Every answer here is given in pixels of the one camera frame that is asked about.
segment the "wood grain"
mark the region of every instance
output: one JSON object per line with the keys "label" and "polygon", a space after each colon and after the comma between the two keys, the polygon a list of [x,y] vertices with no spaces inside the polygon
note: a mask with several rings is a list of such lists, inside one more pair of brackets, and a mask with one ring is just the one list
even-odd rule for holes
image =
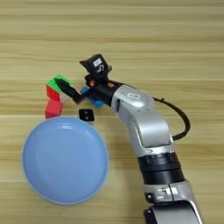
{"label": "wood grain", "polygon": [[[110,108],[95,109],[95,127],[110,153],[102,191],[79,206],[41,199],[21,170],[29,131],[44,120],[46,81],[64,74],[84,84],[79,65],[102,53],[110,77],[180,106],[189,136],[177,142],[207,224],[224,213],[224,1],[0,0],[0,223],[144,223],[147,208],[137,160],[123,124]],[[85,101],[82,108],[92,108]],[[157,105],[173,133],[182,122]],[[76,116],[69,102],[65,115]]]}

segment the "black wire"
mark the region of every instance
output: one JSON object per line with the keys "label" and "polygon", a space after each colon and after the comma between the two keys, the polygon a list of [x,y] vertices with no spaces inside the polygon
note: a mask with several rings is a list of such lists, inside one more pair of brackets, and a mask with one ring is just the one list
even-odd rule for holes
{"label": "black wire", "polygon": [[172,137],[173,141],[176,141],[176,140],[179,140],[183,137],[186,136],[186,134],[188,133],[188,131],[190,130],[191,128],[191,123],[190,123],[190,120],[189,118],[187,117],[186,113],[181,110],[180,108],[176,107],[175,105],[171,104],[170,102],[168,101],[165,101],[164,98],[162,99],[158,99],[158,98],[153,98],[155,102],[162,102],[163,104],[169,106],[170,108],[172,108],[173,110],[175,110],[178,115],[183,119],[183,122],[185,123],[185,130],[175,136]]}

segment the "red block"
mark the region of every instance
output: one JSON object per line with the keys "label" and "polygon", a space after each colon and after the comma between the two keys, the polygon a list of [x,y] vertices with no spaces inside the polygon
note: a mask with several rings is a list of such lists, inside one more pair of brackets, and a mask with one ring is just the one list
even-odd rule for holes
{"label": "red block", "polygon": [[57,91],[55,91],[54,89],[52,89],[51,87],[49,87],[48,85],[46,85],[46,93],[50,99],[52,99],[56,102],[60,101],[60,94]]}
{"label": "red block", "polygon": [[60,101],[50,100],[45,108],[45,119],[60,116],[62,112],[62,103]]}

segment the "light blue bowl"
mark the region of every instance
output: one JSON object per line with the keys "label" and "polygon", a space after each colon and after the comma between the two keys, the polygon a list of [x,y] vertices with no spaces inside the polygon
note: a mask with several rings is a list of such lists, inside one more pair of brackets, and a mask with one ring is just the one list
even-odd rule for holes
{"label": "light blue bowl", "polygon": [[28,136],[24,174],[43,198],[73,205],[94,197],[109,171],[109,154],[98,132],[72,117],[45,120]]}

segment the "black band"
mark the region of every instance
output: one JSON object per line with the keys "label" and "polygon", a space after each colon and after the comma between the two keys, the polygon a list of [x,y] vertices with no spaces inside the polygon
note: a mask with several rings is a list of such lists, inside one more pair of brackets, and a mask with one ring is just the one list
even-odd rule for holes
{"label": "black band", "polygon": [[138,163],[146,185],[169,185],[185,180],[175,152],[139,157]]}
{"label": "black band", "polygon": [[170,185],[182,181],[185,181],[185,177],[181,169],[143,172],[143,182],[146,185]]}

